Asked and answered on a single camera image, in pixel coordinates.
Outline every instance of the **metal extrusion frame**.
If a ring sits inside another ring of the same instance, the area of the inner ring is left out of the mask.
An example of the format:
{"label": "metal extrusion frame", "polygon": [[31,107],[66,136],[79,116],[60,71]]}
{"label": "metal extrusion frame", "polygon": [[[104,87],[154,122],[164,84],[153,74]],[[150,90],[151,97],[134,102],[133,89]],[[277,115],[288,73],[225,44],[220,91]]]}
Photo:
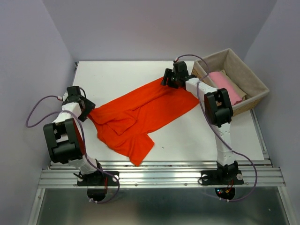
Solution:
{"label": "metal extrusion frame", "polygon": [[[272,166],[255,112],[251,110],[251,114],[264,155],[263,161],[254,161],[258,171],[257,186],[278,187],[289,223],[297,225],[297,218],[287,194],[281,170]],[[255,181],[253,167],[248,161],[239,161],[238,163],[245,182],[239,187],[253,186]],[[213,186],[202,186],[198,183],[198,179],[201,177],[200,171],[211,170],[217,167],[216,162],[213,161],[143,162],[139,167],[132,165],[130,162],[105,161],[101,162],[101,165],[108,172],[112,170],[120,172],[121,188],[211,188]],[[77,172],[78,170],[74,167],[53,162],[50,163],[46,170],[42,171],[28,222],[29,225],[36,225],[38,222],[47,188],[86,188],[76,185],[77,177],[73,173]]]}

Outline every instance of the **white table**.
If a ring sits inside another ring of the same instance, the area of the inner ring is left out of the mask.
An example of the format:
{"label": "white table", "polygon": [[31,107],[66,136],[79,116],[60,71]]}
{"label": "white table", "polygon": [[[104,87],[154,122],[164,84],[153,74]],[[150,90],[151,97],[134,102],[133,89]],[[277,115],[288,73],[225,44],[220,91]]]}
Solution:
{"label": "white table", "polygon": [[[193,61],[187,61],[189,72]],[[81,61],[73,85],[84,88],[87,98],[96,107],[108,103],[144,84],[164,75],[165,68],[172,68],[171,61]],[[109,149],[97,138],[91,120],[83,123],[87,153],[99,161],[129,161]],[[233,149],[252,160],[264,160],[251,113],[233,117],[231,125]],[[217,149],[200,106],[195,107],[175,121],[149,136],[155,145],[144,162],[149,161],[216,161]]]}

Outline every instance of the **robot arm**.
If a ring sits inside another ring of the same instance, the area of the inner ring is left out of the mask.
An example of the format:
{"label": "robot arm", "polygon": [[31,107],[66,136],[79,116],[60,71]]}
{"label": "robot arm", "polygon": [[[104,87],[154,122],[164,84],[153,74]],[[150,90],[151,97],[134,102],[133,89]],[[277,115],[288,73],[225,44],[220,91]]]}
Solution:
{"label": "robot arm", "polygon": [[187,66],[183,61],[175,62],[173,70],[165,70],[161,84],[171,88],[183,87],[196,98],[199,97],[205,109],[205,117],[215,131],[217,169],[214,171],[202,171],[202,177],[199,179],[201,184],[224,185],[232,180],[235,184],[243,184],[241,171],[238,168],[237,161],[235,161],[233,152],[220,140],[222,138],[229,146],[231,145],[230,122],[233,116],[233,109],[227,90],[213,88],[199,81],[195,75],[189,75]]}
{"label": "robot arm", "polygon": [[[81,95],[78,86],[68,87],[62,100],[61,113],[52,123],[44,125],[44,135],[51,160],[54,163],[59,162],[77,168],[80,172],[74,175],[78,177],[78,186],[118,186],[119,172],[103,171],[101,164],[88,156],[83,136],[74,120],[76,117],[82,122],[85,121],[96,105]],[[87,196],[97,203],[105,198],[106,192],[105,188],[92,188],[87,190]]]}
{"label": "robot arm", "polygon": [[[188,81],[185,82],[186,90],[191,92],[197,98],[198,97],[197,96],[197,88],[199,88],[199,97],[200,97],[201,103],[202,103],[204,108],[205,108],[204,96],[207,95],[207,94],[208,94],[208,96],[211,96],[212,103],[215,103],[214,95],[213,94],[210,95],[209,93],[218,93],[218,89],[213,88],[213,87],[207,85],[204,82],[200,82],[199,85],[197,86],[198,82],[199,82],[198,78],[189,79]],[[231,109],[230,108],[231,108],[231,105],[229,105],[228,110],[225,110],[225,113],[224,113],[224,114],[227,113],[227,115],[225,115],[225,116],[227,116],[227,117],[229,116],[229,118],[227,118],[228,120],[231,120],[230,110],[232,110],[232,108]],[[230,121],[226,122],[226,123],[223,123],[222,125],[221,125],[220,121],[218,121],[218,123],[219,123],[219,126],[213,124],[214,130],[216,130],[221,135],[223,140],[225,140],[226,143],[231,146]],[[234,163],[234,154],[233,154],[233,152],[230,151],[222,143],[222,141],[219,139],[219,137],[217,135],[215,135],[215,139],[216,139],[216,144],[217,144],[217,162],[219,164],[221,164],[222,166],[233,164]]]}

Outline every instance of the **wicker basket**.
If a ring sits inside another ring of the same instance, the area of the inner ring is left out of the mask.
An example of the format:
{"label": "wicker basket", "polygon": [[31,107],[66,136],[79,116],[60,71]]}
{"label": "wicker basket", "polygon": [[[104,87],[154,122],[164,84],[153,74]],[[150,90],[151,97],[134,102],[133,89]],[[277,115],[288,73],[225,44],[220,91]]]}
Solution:
{"label": "wicker basket", "polygon": [[[225,49],[203,59],[209,65],[211,72],[224,69],[230,79],[247,94],[245,101],[232,107],[233,116],[253,109],[270,91],[231,49]],[[202,78],[206,75],[204,69],[207,70],[202,61],[195,61],[192,74]],[[216,88],[209,77],[206,77],[203,81]]]}

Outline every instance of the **screw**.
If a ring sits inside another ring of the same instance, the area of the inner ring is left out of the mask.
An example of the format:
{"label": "screw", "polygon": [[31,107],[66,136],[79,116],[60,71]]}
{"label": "screw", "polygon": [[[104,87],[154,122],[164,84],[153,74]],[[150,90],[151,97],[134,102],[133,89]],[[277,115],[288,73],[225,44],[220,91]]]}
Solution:
{"label": "screw", "polygon": [[236,175],[236,178],[237,178],[238,180],[242,180],[242,179],[243,179],[243,175],[240,174],[240,173],[238,173],[238,174]]}

